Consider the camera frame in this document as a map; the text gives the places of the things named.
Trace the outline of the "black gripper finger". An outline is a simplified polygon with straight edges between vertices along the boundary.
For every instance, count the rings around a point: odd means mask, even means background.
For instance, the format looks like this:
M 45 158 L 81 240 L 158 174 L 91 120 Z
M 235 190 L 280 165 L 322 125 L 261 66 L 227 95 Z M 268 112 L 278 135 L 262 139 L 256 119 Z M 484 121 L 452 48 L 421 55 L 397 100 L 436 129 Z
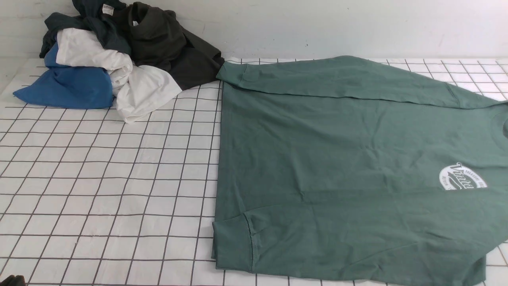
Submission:
M 0 283 L 0 286 L 27 286 L 27 283 L 22 275 L 10 275 Z

